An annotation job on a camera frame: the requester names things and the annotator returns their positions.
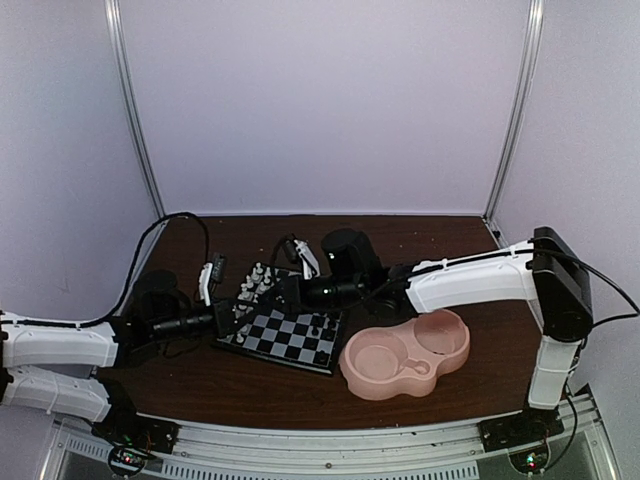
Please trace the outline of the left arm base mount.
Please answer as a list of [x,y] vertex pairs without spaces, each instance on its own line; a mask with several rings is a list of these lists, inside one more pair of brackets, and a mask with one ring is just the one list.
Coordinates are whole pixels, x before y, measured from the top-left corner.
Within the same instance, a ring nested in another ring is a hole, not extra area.
[[91,432],[113,445],[143,453],[171,454],[177,441],[179,425],[135,415],[130,418],[93,422]]

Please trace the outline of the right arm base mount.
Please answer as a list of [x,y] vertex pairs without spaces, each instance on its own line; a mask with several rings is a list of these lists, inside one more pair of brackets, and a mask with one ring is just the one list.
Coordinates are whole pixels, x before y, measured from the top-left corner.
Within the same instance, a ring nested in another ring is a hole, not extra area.
[[478,429],[485,452],[512,449],[542,442],[564,432],[564,424],[553,411],[522,411],[481,421]]

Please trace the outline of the black rook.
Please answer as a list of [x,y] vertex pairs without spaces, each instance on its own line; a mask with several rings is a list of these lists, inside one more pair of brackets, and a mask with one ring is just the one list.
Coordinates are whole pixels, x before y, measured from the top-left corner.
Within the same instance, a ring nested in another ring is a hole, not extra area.
[[328,362],[329,355],[324,351],[318,351],[314,357],[313,362],[319,365],[326,365]]

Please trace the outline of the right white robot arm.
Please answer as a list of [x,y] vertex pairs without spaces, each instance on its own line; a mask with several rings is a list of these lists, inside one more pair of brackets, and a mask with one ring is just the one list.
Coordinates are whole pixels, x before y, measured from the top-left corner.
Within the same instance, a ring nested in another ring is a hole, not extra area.
[[580,343],[594,320],[586,268],[550,227],[533,238],[483,254],[423,260],[385,267],[369,237],[351,228],[321,241],[329,274],[284,280],[284,304],[299,311],[346,311],[364,306],[374,314],[410,318],[449,307],[506,300],[538,305],[542,340],[527,408],[513,419],[519,440],[535,440],[551,424]]

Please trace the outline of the black and white chessboard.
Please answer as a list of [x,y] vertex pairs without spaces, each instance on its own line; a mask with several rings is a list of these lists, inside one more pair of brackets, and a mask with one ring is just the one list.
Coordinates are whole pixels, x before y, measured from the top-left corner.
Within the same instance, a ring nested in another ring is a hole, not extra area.
[[[337,321],[333,341],[324,339],[328,320]],[[291,368],[331,376],[343,346],[347,315],[324,313],[284,313],[279,310],[263,310],[255,313],[239,331],[245,337],[242,345],[235,342],[234,333],[223,339],[215,339],[212,345],[229,352],[285,365]],[[318,337],[312,330],[319,329]],[[313,362],[318,351],[329,355],[326,365]]]

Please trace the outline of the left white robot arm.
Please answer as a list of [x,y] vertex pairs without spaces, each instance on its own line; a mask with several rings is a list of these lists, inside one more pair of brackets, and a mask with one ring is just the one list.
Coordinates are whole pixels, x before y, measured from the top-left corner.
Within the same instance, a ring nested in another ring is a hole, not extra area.
[[247,322],[234,298],[216,298],[214,280],[200,277],[201,299],[192,302],[176,276],[156,270],[138,278],[129,307],[91,321],[1,315],[1,402],[63,413],[106,429],[123,444],[144,433],[128,394],[116,383],[55,372],[60,365],[123,369],[155,357],[161,345],[213,335],[226,338]]

